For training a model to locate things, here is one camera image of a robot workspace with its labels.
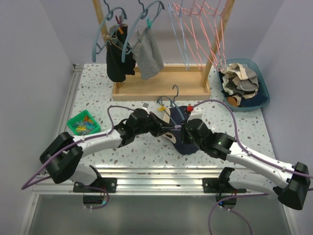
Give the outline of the teal clothes peg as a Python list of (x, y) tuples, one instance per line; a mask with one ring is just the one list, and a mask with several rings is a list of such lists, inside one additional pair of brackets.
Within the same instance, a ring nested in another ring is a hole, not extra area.
[(149, 29), (151, 29), (153, 22), (150, 21), (150, 18), (149, 18), (149, 17), (147, 17), (146, 23), (147, 23), (147, 27), (148, 27)]

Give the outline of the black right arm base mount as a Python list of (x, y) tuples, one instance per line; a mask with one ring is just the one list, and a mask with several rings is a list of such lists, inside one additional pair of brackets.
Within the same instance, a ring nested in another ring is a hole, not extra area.
[(246, 189), (237, 189), (230, 185), (229, 182), (220, 181), (218, 178), (202, 178), (202, 187), (204, 193), (215, 193), (222, 195), (223, 193), (246, 193)]

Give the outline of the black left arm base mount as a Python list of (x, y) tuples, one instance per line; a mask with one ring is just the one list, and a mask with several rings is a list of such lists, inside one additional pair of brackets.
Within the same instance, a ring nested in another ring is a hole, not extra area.
[(76, 193), (96, 193), (104, 192), (115, 193), (117, 188), (117, 178), (114, 177), (100, 177), (95, 180), (89, 186), (85, 186), (82, 183), (75, 182), (73, 187), (73, 192)]

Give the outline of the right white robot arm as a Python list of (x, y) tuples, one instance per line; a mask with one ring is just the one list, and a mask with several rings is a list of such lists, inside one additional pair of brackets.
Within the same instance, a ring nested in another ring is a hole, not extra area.
[(277, 195), (278, 201), (294, 210), (302, 210), (311, 179), (308, 167), (272, 159), (242, 145), (225, 133), (212, 132), (201, 119), (182, 124), (182, 142), (193, 143), (212, 158), (242, 165), (260, 175), (254, 191)]

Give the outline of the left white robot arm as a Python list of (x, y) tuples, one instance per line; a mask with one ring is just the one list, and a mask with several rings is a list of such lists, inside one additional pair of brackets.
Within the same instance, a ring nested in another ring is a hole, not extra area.
[(54, 183), (71, 180), (83, 184), (90, 192), (97, 192), (102, 186), (102, 177), (95, 167), (81, 164), (81, 158), (124, 147), (142, 134), (159, 137), (174, 129), (175, 125), (154, 113), (137, 108), (111, 130), (87, 136), (72, 136), (68, 132), (59, 134), (40, 156), (40, 161)]

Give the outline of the navy underwear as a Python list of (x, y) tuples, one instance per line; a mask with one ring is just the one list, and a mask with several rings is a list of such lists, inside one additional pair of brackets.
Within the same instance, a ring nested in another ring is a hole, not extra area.
[[(177, 108), (166, 108), (163, 121), (172, 125), (181, 125), (183, 123), (183, 119)], [(181, 141), (181, 133), (178, 130), (169, 131), (162, 136), (169, 140), (181, 155), (191, 155), (199, 150), (193, 143), (184, 144)]]

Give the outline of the blue wire hanger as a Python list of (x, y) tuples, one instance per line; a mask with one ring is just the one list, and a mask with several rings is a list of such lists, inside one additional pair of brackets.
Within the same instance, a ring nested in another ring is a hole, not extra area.
[(170, 22), (172, 26), (172, 30), (179, 48), (180, 55), (182, 57), (183, 64), (185, 69), (189, 71), (190, 63), (189, 58), (187, 55), (187, 43), (186, 43), (186, 36), (184, 33), (184, 27), (182, 23), (182, 8), (181, 5), (183, 1), (180, 2), (180, 6), (178, 10), (176, 10), (174, 3), (168, 3), (168, 13), (170, 17)]

